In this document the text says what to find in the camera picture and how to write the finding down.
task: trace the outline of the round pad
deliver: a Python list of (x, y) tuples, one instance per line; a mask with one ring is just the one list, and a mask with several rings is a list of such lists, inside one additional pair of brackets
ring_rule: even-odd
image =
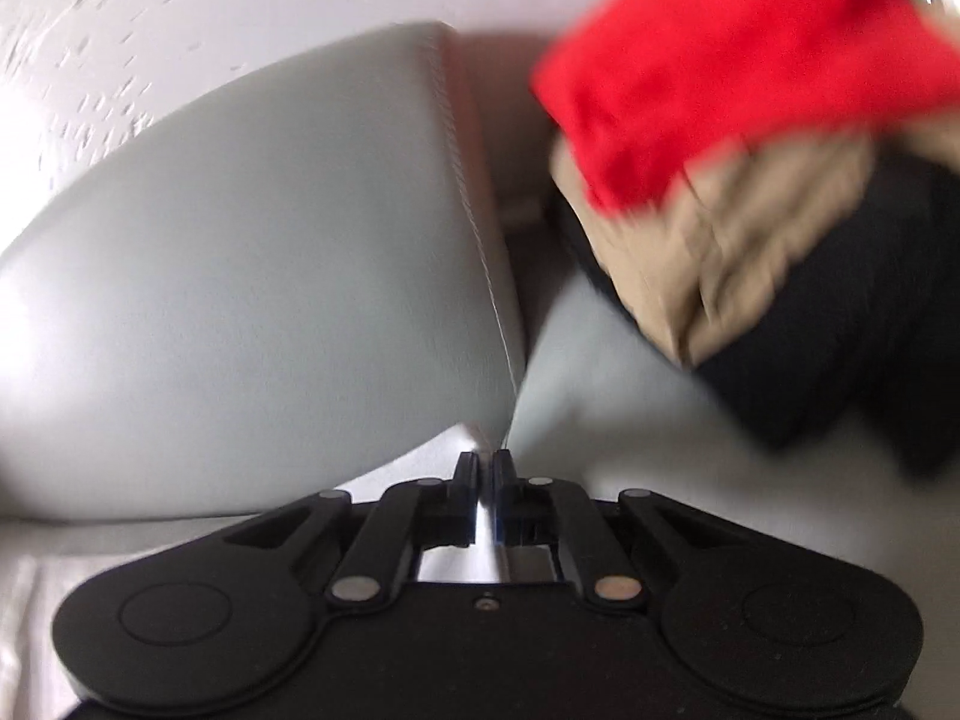
[(56, 652), (108, 707), (194, 714), (261, 689), (313, 630), (309, 600), (268, 550), (160, 553), (80, 586)]
[(144, 644), (173, 647), (210, 638), (227, 624), (230, 599), (208, 584), (158, 584), (120, 608), (120, 624)]
[(788, 548), (704, 553), (666, 597), (661, 626), (705, 682), (786, 712), (898, 691), (923, 638), (915, 605), (894, 584)]

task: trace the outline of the black mechanical clamp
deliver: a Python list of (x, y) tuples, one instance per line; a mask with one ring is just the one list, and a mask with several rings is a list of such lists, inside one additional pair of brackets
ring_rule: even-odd
[[(550, 548), (560, 581), (426, 584), (422, 551)], [(59, 609), (70, 720), (896, 720), (923, 631), (877, 574), (507, 452), (327, 490), (114, 568)]]

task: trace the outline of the gray cushion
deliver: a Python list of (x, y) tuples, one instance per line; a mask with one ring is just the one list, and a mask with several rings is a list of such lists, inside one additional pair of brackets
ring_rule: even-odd
[(906, 485), (852, 419), (823, 442), (766, 456), (580, 275), (546, 314), (508, 447), (523, 475), (579, 480), (603, 498), (651, 488), (890, 576), (925, 618), (906, 706), (923, 720), (956, 717), (960, 466), (928, 487)]
[(0, 511), (270, 508), (498, 442), (522, 367), (455, 37), (386, 29), (164, 119), (0, 258)]

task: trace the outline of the beige fabric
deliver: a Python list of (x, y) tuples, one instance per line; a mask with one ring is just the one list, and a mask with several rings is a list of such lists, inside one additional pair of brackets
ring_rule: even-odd
[(587, 203), (564, 139), (554, 180), (637, 324), (671, 360), (697, 365), (763, 316), (792, 263), (859, 203), (867, 136), (793, 135), (698, 160), (662, 209), (605, 218)]
[(931, 162), (960, 173), (960, 112), (949, 111), (904, 124), (899, 141)]

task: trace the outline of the red cloth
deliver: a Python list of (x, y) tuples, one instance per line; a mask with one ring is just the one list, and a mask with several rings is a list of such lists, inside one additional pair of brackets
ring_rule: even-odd
[(611, 0), (536, 67), (595, 208), (661, 204), (733, 136), (872, 131), (960, 104), (960, 55), (914, 0)]

